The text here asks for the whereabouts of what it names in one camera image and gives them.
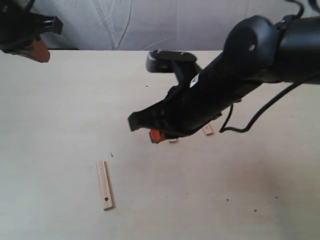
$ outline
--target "white backdrop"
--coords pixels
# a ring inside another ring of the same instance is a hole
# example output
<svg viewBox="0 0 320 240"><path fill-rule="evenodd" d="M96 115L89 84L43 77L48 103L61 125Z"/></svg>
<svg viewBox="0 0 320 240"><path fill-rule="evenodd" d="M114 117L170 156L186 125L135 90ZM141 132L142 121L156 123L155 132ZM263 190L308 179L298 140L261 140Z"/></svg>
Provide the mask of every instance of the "white backdrop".
<svg viewBox="0 0 320 240"><path fill-rule="evenodd" d="M245 17L259 14L275 23L298 7L284 0L37 0L34 11L64 23L62 36L44 37L49 47L221 50ZM304 16L312 14L306 5Z"/></svg>

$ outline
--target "white label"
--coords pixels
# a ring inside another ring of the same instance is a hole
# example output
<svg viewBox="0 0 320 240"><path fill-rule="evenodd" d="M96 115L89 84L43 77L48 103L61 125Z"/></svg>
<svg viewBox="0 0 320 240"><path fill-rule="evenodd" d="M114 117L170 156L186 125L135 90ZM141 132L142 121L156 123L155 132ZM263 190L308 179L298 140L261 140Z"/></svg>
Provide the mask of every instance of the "white label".
<svg viewBox="0 0 320 240"><path fill-rule="evenodd" d="M198 81L199 81L199 74L195 76L194 79L192 79L192 81L190 82L190 88L196 85Z"/></svg>

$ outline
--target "small wooden piece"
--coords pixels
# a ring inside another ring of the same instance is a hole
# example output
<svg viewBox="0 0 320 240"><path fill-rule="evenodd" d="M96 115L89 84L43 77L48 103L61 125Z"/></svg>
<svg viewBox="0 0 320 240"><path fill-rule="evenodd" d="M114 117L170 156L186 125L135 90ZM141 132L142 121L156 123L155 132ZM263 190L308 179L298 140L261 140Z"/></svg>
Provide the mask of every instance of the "small wooden piece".
<svg viewBox="0 0 320 240"><path fill-rule="evenodd" d="M168 141L170 144L175 144L178 142L178 139L169 139Z"/></svg>
<svg viewBox="0 0 320 240"><path fill-rule="evenodd" d="M214 134L214 131L210 125L210 123L208 123L207 125L205 125L203 128L202 128L202 131L204 132L204 134L206 136L210 136L210 135L213 135Z"/></svg>
<svg viewBox="0 0 320 240"><path fill-rule="evenodd" d="M103 210L113 207L105 161L96 162Z"/></svg>

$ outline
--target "table surface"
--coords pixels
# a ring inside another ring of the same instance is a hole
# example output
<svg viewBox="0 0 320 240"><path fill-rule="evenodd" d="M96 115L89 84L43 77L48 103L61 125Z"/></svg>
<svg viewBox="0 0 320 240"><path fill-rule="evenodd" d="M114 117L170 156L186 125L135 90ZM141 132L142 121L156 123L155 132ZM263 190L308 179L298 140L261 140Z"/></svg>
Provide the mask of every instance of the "table surface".
<svg viewBox="0 0 320 240"><path fill-rule="evenodd" d="M202 67L218 53L195 52ZM224 112L213 136L156 145L127 117L176 79L148 73L146 55L53 51L40 64L0 54L0 239L319 239L320 86L297 88L248 133L219 134ZM245 126L286 86L257 89L230 124Z"/></svg>

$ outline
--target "wooden block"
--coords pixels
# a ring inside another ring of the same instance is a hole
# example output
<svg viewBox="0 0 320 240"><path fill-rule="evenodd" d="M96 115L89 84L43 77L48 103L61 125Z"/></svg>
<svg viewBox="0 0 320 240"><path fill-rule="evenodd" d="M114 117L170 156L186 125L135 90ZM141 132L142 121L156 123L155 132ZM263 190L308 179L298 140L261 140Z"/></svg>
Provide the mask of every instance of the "wooden block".
<svg viewBox="0 0 320 240"><path fill-rule="evenodd" d="M175 144L178 142L178 139L169 139L168 141L170 144Z"/></svg>
<svg viewBox="0 0 320 240"><path fill-rule="evenodd" d="M98 178L101 192L102 208L104 211L113 207L110 186L108 182L108 174L105 161L96 162L98 170Z"/></svg>
<svg viewBox="0 0 320 240"><path fill-rule="evenodd" d="M210 125L210 123L208 123L207 125L205 125L203 128L202 128L202 131L204 132L204 134L206 136L210 136L210 135L213 135L214 134L214 131L212 130L212 127Z"/></svg>

